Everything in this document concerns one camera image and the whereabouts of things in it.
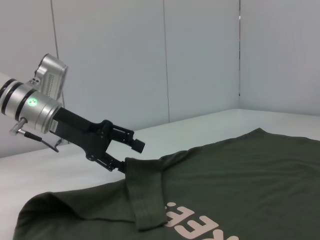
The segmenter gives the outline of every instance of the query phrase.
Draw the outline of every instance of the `white wall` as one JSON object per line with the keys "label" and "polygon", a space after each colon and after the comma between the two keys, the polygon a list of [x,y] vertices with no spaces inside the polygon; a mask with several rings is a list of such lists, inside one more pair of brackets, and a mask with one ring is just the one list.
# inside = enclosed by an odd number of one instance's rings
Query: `white wall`
{"label": "white wall", "polygon": [[320,115],[320,1],[241,0],[241,107]]}
{"label": "white wall", "polygon": [[[50,1],[1,0],[0,72],[27,82],[47,53],[56,54]],[[31,139],[10,136],[15,120],[0,114],[0,123],[0,158],[45,148]],[[51,134],[42,137],[51,144],[58,139]]]}
{"label": "white wall", "polygon": [[239,1],[164,0],[170,121],[239,106]]}
{"label": "white wall", "polygon": [[53,0],[66,107],[133,130],[169,122],[163,0]]}

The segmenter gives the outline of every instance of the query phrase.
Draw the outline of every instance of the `folded fabric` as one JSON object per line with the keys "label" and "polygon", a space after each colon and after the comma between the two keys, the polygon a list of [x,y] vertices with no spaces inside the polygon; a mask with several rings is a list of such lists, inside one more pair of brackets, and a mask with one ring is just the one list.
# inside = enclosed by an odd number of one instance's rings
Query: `folded fabric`
{"label": "folded fabric", "polygon": [[262,129],[158,160],[126,179],[47,192],[14,240],[320,239],[320,142]]}

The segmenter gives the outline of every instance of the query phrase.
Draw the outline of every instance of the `table surface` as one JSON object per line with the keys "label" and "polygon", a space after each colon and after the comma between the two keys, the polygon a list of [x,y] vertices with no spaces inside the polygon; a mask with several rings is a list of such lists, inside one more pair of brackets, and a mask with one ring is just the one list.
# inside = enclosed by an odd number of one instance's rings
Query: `table surface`
{"label": "table surface", "polygon": [[[293,137],[320,140],[320,116],[232,109],[135,132],[146,143],[139,154],[112,141],[107,153],[118,160],[158,159],[181,150],[236,138],[257,128]],[[18,214],[37,194],[90,188],[123,179],[85,158],[79,147],[59,147],[60,153],[39,150],[0,159],[0,239],[13,237]]]}

